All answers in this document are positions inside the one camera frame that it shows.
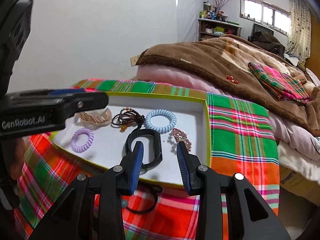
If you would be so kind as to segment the left hand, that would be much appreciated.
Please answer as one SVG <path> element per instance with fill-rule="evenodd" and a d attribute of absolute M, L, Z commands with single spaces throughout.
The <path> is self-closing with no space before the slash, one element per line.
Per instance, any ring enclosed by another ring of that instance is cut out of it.
<path fill-rule="evenodd" d="M 9 171 L 13 180 L 20 178 L 24 165 L 25 141 L 23 138 L 13 140 L 13 158 L 9 162 Z"/>

